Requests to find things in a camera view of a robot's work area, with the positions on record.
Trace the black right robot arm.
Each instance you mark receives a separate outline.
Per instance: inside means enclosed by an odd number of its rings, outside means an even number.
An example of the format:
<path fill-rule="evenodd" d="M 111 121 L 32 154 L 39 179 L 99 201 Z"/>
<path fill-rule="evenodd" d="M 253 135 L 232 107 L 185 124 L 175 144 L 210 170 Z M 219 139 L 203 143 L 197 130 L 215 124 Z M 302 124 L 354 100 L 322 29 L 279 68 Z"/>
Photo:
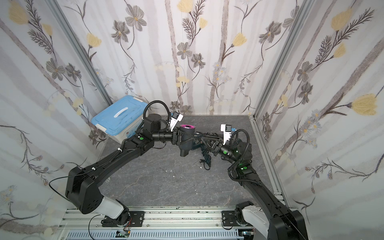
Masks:
<path fill-rule="evenodd" d="M 251 204 L 237 209 L 238 222 L 249 224 L 267 240 L 307 240 L 309 238 L 303 215 L 283 204 L 262 182 L 252 166 L 252 145 L 247 131 L 234 132 L 229 140 L 213 140 L 211 153 L 221 155 L 231 165 L 229 178 L 244 187 L 261 208 Z"/>

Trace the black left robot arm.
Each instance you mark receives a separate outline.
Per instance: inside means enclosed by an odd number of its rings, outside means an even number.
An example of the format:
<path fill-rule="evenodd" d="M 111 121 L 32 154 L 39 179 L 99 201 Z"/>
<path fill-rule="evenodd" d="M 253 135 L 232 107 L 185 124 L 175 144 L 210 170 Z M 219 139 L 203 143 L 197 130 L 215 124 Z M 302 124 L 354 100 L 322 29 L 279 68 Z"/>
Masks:
<path fill-rule="evenodd" d="M 167 119 L 164 120 L 158 114 L 148 115 L 148 109 L 145 107 L 143 120 L 134 135 L 123 140 L 116 151 L 95 164 L 85 168 L 76 167 L 69 172 L 66 198 L 84 215 L 103 215 L 103 227 L 125 227 L 132 217 L 128 207 L 104 196 L 99 187 L 125 164 L 153 148 L 156 141 L 172 141 L 173 129 L 183 119 L 179 112 L 167 112 Z"/>

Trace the dark green hair dryer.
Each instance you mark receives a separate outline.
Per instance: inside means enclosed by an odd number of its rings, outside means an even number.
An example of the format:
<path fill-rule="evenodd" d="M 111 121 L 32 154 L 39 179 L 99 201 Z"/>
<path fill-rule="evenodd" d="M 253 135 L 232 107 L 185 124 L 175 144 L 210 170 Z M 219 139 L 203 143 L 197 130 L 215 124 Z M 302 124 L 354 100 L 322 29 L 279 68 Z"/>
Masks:
<path fill-rule="evenodd" d="M 205 170 L 209 171 L 211 169 L 211 156 L 207 147 L 204 144 L 195 144 L 192 147 L 192 150 L 200 149 L 202 151 L 203 159 L 200 160 L 200 163 L 203 164 Z"/>

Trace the black hair dryer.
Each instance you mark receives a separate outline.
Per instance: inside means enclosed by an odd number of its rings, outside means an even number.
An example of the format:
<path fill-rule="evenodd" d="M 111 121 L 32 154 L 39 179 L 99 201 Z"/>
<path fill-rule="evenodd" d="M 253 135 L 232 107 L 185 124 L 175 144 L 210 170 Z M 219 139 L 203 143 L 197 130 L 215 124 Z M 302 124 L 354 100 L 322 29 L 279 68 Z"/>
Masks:
<path fill-rule="evenodd" d="M 195 144 L 204 144 L 207 148 L 211 148 L 213 142 L 217 140 L 208 134 L 196 133 L 195 130 L 195 126 L 192 125 L 180 125 L 178 128 L 178 132 L 182 134 L 181 144 L 178 145 L 181 157 L 186 157 Z"/>

